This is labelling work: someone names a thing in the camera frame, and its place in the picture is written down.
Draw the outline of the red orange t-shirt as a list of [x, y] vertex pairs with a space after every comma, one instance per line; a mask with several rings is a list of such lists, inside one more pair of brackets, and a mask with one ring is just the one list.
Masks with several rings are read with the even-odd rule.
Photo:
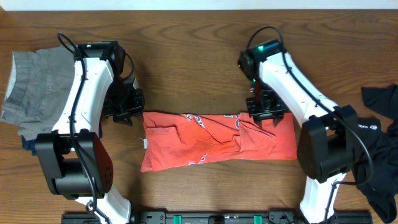
[[274, 123], [248, 113], [196, 115], [145, 112], [145, 154], [141, 172], [231, 159], [296, 160], [291, 113]]

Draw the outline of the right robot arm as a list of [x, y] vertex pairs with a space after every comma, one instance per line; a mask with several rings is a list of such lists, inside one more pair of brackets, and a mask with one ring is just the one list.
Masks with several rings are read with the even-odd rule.
[[305, 222], [326, 223], [334, 215], [336, 183], [359, 157], [353, 134], [358, 115], [321, 93], [278, 40], [242, 50], [238, 66], [254, 89], [254, 97], [246, 100], [254, 121], [280, 124], [288, 112], [297, 120], [297, 158], [307, 176], [299, 209]]

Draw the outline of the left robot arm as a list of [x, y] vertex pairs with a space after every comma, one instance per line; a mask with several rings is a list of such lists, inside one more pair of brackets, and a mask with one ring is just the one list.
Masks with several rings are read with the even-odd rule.
[[122, 78], [126, 51], [116, 41], [80, 44], [75, 75], [58, 121], [38, 134], [37, 156], [50, 192], [83, 204], [88, 215], [65, 223], [132, 223], [131, 203], [113, 185], [113, 162], [100, 135], [101, 117], [132, 125], [142, 116], [144, 94], [131, 76]]

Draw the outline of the folded grey shorts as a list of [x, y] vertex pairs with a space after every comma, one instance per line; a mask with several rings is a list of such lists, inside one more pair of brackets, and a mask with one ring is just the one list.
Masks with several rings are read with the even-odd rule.
[[30, 141], [51, 132], [60, 118], [75, 74], [72, 54], [63, 47], [13, 51], [1, 121], [19, 126]]

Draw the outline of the folded navy garment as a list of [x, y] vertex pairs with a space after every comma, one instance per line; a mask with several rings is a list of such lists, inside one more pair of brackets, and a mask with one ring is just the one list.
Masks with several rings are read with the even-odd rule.
[[70, 133], [69, 121], [65, 121], [61, 124], [49, 123], [49, 122], [24, 122], [21, 124], [18, 134], [21, 136], [22, 147], [26, 151], [30, 151], [33, 156], [37, 155], [35, 148], [37, 135], [41, 133], [48, 133], [53, 131], [53, 127], [61, 128]]

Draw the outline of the black garment with logo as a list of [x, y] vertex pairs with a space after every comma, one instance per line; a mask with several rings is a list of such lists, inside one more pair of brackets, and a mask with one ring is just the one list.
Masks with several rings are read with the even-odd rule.
[[384, 223], [397, 218], [397, 85], [387, 88], [363, 87], [364, 105], [393, 122], [386, 132], [376, 118], [358, 119], [358, 136], [373, 160], [372, 179], [358, 187]]

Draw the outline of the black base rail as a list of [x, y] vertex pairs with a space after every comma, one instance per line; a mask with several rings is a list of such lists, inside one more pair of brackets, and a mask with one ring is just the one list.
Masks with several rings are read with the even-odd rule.
[[[142, 212], [134, 215], [130, 223], [137, 224], [299, 224], [304, 217], [290, 211], [267, 213], [165, 213]], [[330, 224], [372, 224], [369, 212], [335, 212]]]

